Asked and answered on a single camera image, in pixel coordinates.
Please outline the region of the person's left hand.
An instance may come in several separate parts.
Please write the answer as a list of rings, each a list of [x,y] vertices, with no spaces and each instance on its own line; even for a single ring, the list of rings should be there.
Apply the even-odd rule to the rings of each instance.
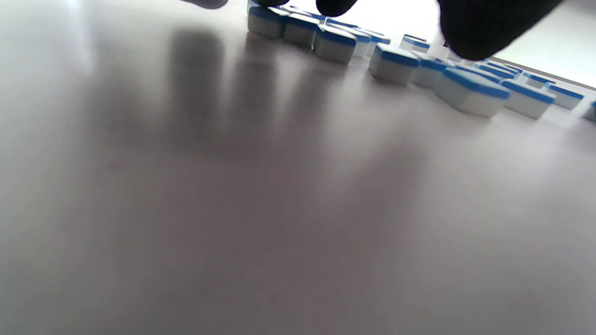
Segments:
[[[562,4],[561,0],[438,0],[439,26],[449,47],[481,60],[508,47]]]

